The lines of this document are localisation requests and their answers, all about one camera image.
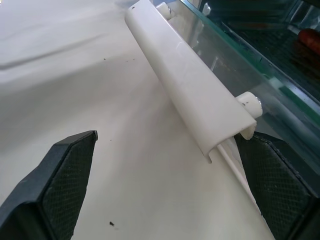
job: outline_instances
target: white table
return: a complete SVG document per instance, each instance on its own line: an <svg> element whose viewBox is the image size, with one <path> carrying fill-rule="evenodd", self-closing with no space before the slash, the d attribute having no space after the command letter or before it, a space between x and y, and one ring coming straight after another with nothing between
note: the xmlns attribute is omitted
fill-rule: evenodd
<svg viewBox="0 0 320 240"><path fill-rule="evenodd" d="M273 239L223 158L208 164L166 96L124 22L132 4L1 4L0 204L52 144L97 130L73 239Z"/></svg>

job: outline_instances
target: white plastic channel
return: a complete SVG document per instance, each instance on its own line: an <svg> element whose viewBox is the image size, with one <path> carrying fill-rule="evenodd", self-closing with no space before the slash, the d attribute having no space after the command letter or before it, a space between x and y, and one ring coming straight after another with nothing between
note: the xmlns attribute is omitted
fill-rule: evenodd
<svg viewBox="0 0 320 240"><path fill-rule="evenodd" d="M255 119L149 0L131 6L125 22L205 156L240 132L252 137Z"/></svg>

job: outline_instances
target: white knob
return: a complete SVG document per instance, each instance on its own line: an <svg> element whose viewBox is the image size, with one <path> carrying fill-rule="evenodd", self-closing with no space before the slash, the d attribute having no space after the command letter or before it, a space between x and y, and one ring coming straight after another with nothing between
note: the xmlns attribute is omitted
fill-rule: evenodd
<svg viewBox="0 0 320 240"><path fill-rule="evenodd" d="M261 102L259 98L251 92L246 91L245 93L237 96L236 99L254 119L262 115L263 111Z"/></svg>
<svg viewBox="0 0 320 240"><path fill-rule="evenodd" d="M166 20L170 20L171 19L171 9L169 8L169 6L165 3L162 2L160 3L158 6L155 7L159 13L166 19Z"/></svg>

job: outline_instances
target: red object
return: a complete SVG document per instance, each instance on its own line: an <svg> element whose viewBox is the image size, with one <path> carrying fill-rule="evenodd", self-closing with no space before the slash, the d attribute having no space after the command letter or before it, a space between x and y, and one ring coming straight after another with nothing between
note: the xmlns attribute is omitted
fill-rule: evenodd
<svg viewBox="0 0 320 240"><path fill-rule="evenodd" d="M311 28L303 29L298 34L299 41L316 54L320 55L320 33Z"/></svg>

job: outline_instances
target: white plastic strip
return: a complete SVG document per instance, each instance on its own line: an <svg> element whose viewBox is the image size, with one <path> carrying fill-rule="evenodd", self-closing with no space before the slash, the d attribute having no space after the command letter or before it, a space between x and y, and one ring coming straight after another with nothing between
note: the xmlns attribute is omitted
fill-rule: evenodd
<svg viewBox="0 0 320 240"><path fill-rule="evenodd" d="M131 6L125 22L205 156L239 132L253 134L254 118L149 0Z"/></svg>
<svg viewBox="0 0 320 240"><path fill-rule="evenodd" d="M259 209L259 207L258 207L258 205L256 203L255 197L253 196L253 194L252 194L252 192L250 190L250 187L249 187L249 184L248 184L248 181L247 181L247 178L246 178L245 171L241 166L242 163L240 163L236 159L234 159L233 155L230 152L228 152L230 149L225 144L225 142L219 144L217 146L217 149L219 150L219 152L221 153L221 155L223 156L223 158L225 159L225 161L227 162L227 164L231 168L232 172L234 173L235 177L237 178L237 180L242 185L242 187L245 190L245 192L248 194L250 200L254 204L254 206L257 209L257 211L260 213L260 209Z"/></svg>

